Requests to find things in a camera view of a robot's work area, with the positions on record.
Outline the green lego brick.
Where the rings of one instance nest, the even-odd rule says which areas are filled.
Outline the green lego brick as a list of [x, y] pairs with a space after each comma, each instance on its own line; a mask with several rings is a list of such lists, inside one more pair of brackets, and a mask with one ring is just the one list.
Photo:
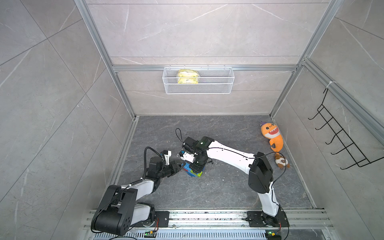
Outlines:
[[203, 174], [203, 172], [199, 172], [199, 173], [195, 173], [194, 171], [192, 171], [192, 174], [196, 177], [201, 177], [201, 175]]

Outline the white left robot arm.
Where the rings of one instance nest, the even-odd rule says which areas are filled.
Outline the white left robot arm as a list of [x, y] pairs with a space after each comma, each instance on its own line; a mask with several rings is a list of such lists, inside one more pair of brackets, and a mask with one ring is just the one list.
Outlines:
[[171, 151], [159, 153], [146, 147], [143, 176], [128, 185], [110, 185], [107, 188], [93, 216], [91, 231], [124, 236], [139, 222], [154, 222], [154, 205], [139, 203], [138, 200], [154, 193], [161, 179], [174, 176], [186, 165], [183, 160], [170, 161], [171, 155]]

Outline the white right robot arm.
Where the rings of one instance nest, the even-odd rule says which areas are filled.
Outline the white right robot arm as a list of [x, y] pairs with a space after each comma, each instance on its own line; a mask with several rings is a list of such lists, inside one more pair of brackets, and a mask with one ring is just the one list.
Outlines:
[[247, 212], [246, 220], [251, 227], [289, 227], [288, 218], [276, 199], [273, 169], [267, 155], [244, 153], [227, 147], [209, 137], [197, 141], [190, 137], [183, 142], [181, 159], [189, 163], [191, 171], [198, 175], [208, 160], [218, 160], [236, 167], [248, 175], [248, 186], [258, 194], [262, 210]]

